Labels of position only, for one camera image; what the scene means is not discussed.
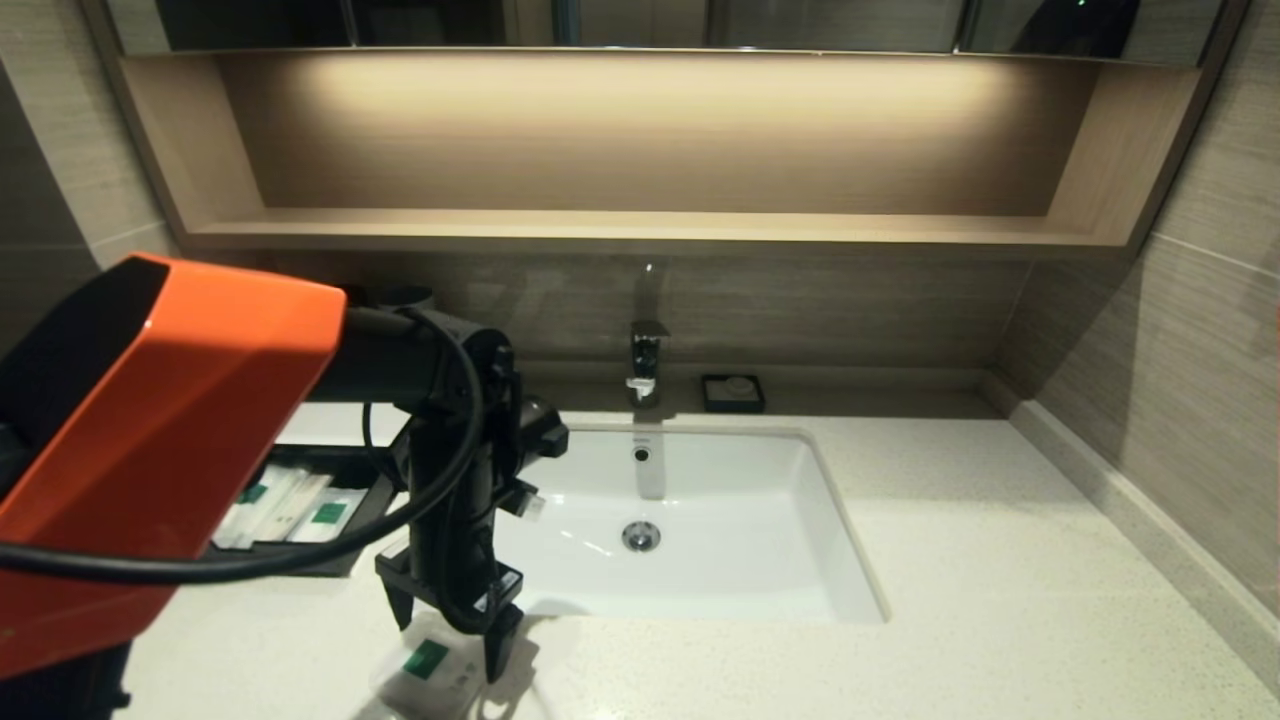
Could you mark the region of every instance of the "white sink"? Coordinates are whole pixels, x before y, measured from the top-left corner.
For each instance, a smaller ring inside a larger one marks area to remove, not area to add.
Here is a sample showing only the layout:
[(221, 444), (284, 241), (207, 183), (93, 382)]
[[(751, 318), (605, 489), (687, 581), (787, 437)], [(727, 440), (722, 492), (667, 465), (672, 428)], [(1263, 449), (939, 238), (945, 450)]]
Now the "white sink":
[[(521, 477), (547, 503), (499, 512), (497, 551), (525, 573), (529, 614), (884, 621), (803, 438), (573, 430)], [(660, 532), (646, 552), (623, 541), (635, 521)]]

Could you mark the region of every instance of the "wooden shelf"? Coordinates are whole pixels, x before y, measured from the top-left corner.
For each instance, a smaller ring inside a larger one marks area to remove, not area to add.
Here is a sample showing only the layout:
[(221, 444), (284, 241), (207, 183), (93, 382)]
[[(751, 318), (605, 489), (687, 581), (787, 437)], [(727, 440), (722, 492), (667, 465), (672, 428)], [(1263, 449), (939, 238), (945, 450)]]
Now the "wooden shelf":
[(1125, 255), (1212, 85), (1038, 58), (106, 54), (200, 249)]
[(1102, 247), (1046, 218), (550, 210), (266, 209), (188, 232), (202, 249), (838, 254), (868, 245)]

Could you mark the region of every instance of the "white countertop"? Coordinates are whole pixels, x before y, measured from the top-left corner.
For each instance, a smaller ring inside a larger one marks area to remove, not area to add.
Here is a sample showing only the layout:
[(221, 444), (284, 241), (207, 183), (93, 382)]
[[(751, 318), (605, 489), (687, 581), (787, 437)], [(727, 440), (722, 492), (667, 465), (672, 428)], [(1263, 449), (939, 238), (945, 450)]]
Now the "white countertop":
[[(380, 443), (402, 418), (380, 409)], [(484, 716), (1280, 716), (1187, 601), (1004, 420), (680, 415), (666, 427), (808, 433), (888, 623), (538, 619), (532, 670), (513, 660), (489, 691), (506, 705), (477, 707)], [(353, 445), (358, 410), (305, 406), (282, 441)], [(118, 717), (392, 717), (370, 675), (397, 641), (371, 552), (349, 579), (186, 588), (136, 641), (133, 706)]]

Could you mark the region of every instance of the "soap dish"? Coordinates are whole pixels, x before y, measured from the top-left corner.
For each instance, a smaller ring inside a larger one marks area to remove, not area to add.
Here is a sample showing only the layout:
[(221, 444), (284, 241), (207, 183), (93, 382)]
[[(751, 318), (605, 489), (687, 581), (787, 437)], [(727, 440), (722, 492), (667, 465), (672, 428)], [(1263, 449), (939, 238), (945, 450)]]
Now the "soap dish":
[(708, 413), (764, 413), (764, 388), (755, 375), (703, 375)]

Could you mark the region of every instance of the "drain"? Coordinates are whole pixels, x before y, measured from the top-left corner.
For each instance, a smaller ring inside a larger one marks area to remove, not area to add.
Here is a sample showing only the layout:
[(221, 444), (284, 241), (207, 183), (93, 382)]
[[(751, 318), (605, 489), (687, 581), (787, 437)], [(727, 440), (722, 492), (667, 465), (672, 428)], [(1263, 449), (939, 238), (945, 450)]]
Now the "drain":
[(662, 542), (662, 532), (653, 523), (636, 520), (622, 528), (622, 544), (627, 546), (627, 550), (649, 552), (658, 547), (659, 542)]

